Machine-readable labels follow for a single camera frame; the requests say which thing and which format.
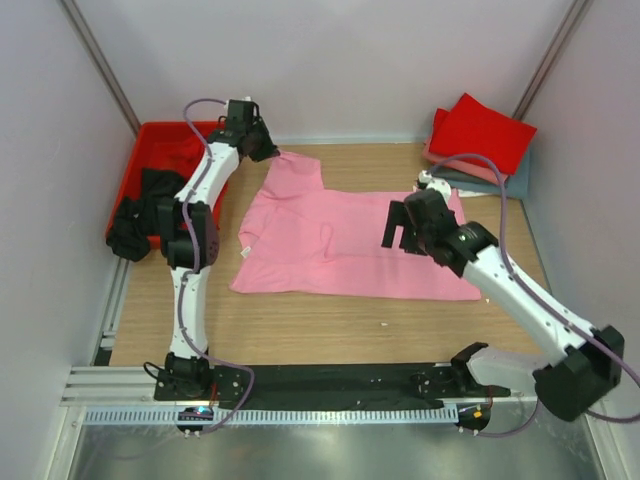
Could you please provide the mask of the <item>aluminium frame rail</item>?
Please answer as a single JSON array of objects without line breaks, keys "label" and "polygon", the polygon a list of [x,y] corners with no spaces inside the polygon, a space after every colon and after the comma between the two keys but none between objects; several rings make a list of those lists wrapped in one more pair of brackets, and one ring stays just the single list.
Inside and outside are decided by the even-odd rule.
[{"label": "aluminium frame rail", "polygon": [[156,381],[142,367],[73,367],[61,406],[138,405],[153,402]]}]

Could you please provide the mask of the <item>folded white t-shirt bottom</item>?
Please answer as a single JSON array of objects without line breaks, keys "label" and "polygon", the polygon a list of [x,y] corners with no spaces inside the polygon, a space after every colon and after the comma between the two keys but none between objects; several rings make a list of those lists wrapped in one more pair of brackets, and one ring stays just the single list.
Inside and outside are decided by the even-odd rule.
[{"label": "folded white t-shirt bottom", "polygon": [[477,198],[482,196],[491,196],[491,193],[475,192],[463,189],[457,189],[456,192],[460,198]]}]

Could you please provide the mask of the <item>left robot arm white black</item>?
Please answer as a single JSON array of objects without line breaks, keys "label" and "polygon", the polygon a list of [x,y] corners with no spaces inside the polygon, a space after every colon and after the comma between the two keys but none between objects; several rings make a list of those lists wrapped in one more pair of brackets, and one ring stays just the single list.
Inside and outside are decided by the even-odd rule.
[{"label": "left robot arm white black", "polygon": [[174,291],[172,340],[154,391],[160,401],[201,400],[213,391],[205,309],[208,278],[219,253],[214,207],[244,158],[261,162],[279,154],[251,98],[226,101],[221,125],[209,136],[189,118],[189,109],[200,102],[189,102],[183,118],[203,145],[202,157],[185,186],[157,207],[161,253]]}]

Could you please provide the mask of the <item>red plastic bin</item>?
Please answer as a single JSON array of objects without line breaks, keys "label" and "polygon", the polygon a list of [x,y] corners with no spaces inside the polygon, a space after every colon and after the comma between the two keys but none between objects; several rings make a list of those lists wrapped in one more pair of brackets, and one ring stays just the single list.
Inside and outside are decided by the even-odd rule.
[{"label": "red plastic bin", "polygon": [[[142,125],[125,169],[110,221],[106,227],[105,242],[107,230],[113,222],[115,210],[120,201],[125,195],[134,197],[139,192],[138,182],[141,169],[170,170],[166,165],[165,154],[171,143],[182,142],[193,137],[200,140],[201,137],[208,136],[220,126],[221,124],[216,121],[197,122],[194,128],[190,128],[184,122],[148,122]],[[194,173],[195,171],[190,176],[182,175],[186,183]],[[164,226],[162,207],[168,204],[173,197],[165,197],[158,205],[159,235],[150,238],[153,247],[151,251],[159,249],[162,245],[161,232]]]}]

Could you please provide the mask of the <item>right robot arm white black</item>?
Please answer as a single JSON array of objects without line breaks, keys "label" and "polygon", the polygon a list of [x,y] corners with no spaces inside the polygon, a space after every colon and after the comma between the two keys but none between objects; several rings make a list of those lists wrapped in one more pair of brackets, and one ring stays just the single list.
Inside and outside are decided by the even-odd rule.
[{"label": "right robot arm white black", "polygon": [[588,413],[619,385],[625,348],[614,327],[601,329],[558,303],[505,253],[503,244],[477,222],[460,224],[443,195],[420,190],[389,205],[382,245],[426,255],[469,281],[514,319],[545,353],[532,373],[546,409],[564,421]]}]

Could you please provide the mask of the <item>folded salmon pink t-shirt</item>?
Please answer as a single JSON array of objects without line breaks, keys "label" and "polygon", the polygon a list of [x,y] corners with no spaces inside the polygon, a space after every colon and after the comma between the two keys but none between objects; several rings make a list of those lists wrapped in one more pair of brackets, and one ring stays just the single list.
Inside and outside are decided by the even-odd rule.
[{"label": "folded salmon pink t-shirt", "polygon": [[498,176],[487,166],[475,165],[464,160],[452,160],[444,164],[445,158],[429,151],[429,144],[426,143],[422,152],[423,157],[434,165],[440,165],[438,172],[441,173],[445,169],[454,170],[470,176],[476,180],[482,180],[489,184],[498,185],[499,181],[505,181],[509,178],[501,172],[498,172]]}]

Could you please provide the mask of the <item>black crumpled t-shirt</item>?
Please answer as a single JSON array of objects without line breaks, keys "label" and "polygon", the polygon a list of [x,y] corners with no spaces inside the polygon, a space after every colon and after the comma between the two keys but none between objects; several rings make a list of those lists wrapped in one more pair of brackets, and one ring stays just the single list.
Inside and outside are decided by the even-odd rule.
[{"label": "black crumpled t-shirt", "polygon": [[142,168],[136,196],[125,195],[118,204],[106,233],[106,245],[117,257],[137,262],[153,249],[150,238],[159,235],[158,205],[172,198],[186,184],[172,170]]}]

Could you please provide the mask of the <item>red crumpled t-shirt in bin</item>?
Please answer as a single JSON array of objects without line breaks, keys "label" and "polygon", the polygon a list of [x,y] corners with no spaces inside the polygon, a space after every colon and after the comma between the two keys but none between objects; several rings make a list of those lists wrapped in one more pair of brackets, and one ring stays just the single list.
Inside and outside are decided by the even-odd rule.
[{"label": "red crumpled t-shirt in bin", "polygon": [[197,137],[171,143],[165,154],[167,168],[190,176],[205,153],[206,147]]}]

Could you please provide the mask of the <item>folded red t-shirt top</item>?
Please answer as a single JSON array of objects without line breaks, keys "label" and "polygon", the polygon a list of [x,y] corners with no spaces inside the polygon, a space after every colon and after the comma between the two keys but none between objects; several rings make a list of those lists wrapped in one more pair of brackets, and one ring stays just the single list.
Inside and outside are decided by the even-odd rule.
[{"label": "folded red t-shirt top", "polygon": [[514,175],[538,129],[488,108],[468,93],[450,109],[436,110],[427,152],[440,157],[478,154]]}]

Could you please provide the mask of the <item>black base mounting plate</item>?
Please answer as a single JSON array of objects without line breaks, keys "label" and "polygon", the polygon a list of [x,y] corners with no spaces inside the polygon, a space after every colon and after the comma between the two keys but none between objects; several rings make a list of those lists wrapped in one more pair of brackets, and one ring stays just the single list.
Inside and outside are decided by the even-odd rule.
[{"label": "black base mounting plate", "polygon": [[159,401],[216,401],[234,407],[246,390],[242,408],[263,411],[396,411],[439,409],[446,399],[508,397],[510,390],[485,386],[464,367],[436,363],[258,365],[255,376],[217,366],[198,380],[160,373]]}]

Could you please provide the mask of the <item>folded grey t-shirt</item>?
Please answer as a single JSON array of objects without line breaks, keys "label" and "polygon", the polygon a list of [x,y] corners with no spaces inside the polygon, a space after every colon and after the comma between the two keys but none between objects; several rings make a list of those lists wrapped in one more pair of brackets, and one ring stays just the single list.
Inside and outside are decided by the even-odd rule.
[{"label": "folded grey t-shirt", "polygon": [[[531,159],[531,151],[527,150],[519,163],[516,173],[513,175],[508,175],[509,178],[503,181],[508,198],[515,198],[515,199],[522,200],[527,196],[528,184],[529,184],[529,172],[530,172],[530,159]],[[483,161],[480,161],[479,165],[489,167]],[[460,172],[450,170],[450,169],[445,169],[443,172],[439,173],[438,169],[435,171],[434,176],[446,180],[451,185],[452,188],[475,191],[475,192],[491,193],[491,195],[500,195],[499,184],[498,185],[489,184],[488,182],[484,182],[482,180],[476,180],[470,176],[467,176],[465,174],[462,174]]]}]

